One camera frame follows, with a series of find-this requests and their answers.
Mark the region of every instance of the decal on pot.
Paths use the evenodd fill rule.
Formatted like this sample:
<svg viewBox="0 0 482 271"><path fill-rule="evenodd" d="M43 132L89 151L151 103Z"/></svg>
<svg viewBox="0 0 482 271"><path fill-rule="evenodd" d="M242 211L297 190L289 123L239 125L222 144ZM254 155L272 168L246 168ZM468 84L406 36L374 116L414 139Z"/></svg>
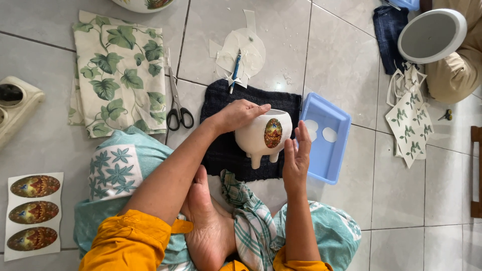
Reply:
<svg viewBox="0 0 482 271"><path fill-rule="evenodd" d="M51 195L60 188L60 182L47 175L34 175L22 178L10 186L10 191L24 198L39 198Z"/></svg>
<svg viewBox="0 0 482 271"><path fill-rule="evenodd" d="M7 246L16 251L30 251L44 248L57 240L57 232L48 227L21 230L12 235Z"/></svg>
<svg viewBox="0 0 482 271"><path fill-rule="evenodd" d="M8 218L19 224L37 224L49 221L59 213L59 207L46 201L21 204L8 214Z"/></svg>
<svg viewBox="0 0 482 271"><path fill-rule="evenodd" d="M283 135L283 128L277 119L271 119L266 124L265 129L265 144L268 148L274 148L281 142Z"/></svg>

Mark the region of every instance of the wooden chair leg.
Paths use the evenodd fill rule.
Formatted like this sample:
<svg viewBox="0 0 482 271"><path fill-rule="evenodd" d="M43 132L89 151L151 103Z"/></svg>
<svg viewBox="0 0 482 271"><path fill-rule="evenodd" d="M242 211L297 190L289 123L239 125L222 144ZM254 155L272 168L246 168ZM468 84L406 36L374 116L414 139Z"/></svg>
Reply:
<svg viewBox="0 0 482 271"><path fill-rule="evenodd" d="M482 142L482 127L470 127L470 140L472 142ZM479 143L479 153L482 153L482 144ZM482 158L479 159L479 201L470 203L470 216L482 218Z"/></svg>

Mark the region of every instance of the pot leg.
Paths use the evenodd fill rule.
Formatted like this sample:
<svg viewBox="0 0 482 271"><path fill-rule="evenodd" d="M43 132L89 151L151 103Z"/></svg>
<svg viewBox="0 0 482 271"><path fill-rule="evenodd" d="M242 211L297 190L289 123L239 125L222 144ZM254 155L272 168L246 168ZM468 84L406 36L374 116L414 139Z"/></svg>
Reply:
<svg viewBox="0 0 482 271"><path fill-rule="evenodd" d="M251 154L251 167L253 169L258 169L261 164L261 157L260 154Z"/></svg>
<svg viewBox="0 0 482 271"><path fill-rule="evenodd" d="M278 152L278 153L275 153L275 154L271 154L271 155L269 156L269 161L270 161L271 163L276 163L276 162L278 161L278 155L279 155L279 154L280 154L279 152Z"/></svg>

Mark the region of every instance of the hand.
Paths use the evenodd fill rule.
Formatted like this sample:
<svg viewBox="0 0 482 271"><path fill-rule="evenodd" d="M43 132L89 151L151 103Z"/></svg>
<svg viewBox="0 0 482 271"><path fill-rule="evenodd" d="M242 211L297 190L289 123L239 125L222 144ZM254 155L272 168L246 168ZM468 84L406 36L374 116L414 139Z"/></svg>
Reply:
<svg viewBox="0 0 482 271"><path fill-rule="evenodd" d="M259 106L247 100L236 100L210 117L219 134L241 128L271 109L270 104Z"/></svg>
<svg viewBox="0 0 482 271"><path fill-rule="evenodd" d="M306 195L311 139L304 121L298 122L295 135L299 142L299 148L296 139L287 139L284 142L283 181L288 197L300 194Z"/></svg>

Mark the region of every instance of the dark cloth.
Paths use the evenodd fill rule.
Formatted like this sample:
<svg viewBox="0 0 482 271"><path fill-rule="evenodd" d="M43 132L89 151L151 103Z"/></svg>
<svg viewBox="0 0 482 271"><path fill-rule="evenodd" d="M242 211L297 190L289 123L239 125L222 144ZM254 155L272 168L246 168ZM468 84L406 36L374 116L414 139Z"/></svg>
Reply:
<svg viewBox="0 0 482 271"><path fill-rule="evenodd" d="M374 10L375 14L373 15L380 56L385 67L385 73L390 75L394 74L397 68L403 72L403 63L406 62L398 52L397 46L398 37L408 24L408 9L401 9L401 11L398 11L392 6L380 6Z"/></svg>
<svg viewBox="0 0 482 271"><path fill-rule="evenodd" d="M248 86L247 89L235 85L232 94L229 94L228 82L220 79L206 89L204 104L201 109L201 122L221 111L234 100L246 99L258 105L271 104L271 108L288 112L293 123L291 138L295 137L295 128L298 127L301 111L302 96L285 92L264 91ZM202 164L209 175L218 176L223 169L236 175L238 181L254 181L282 177L284 164L284 151L280 152L278 161L271 163L269 155L263 156L258 169L251 168L251 158L246 157L246 152L240 149L234 139L234 133L220 135L208 148Z"/></svg>

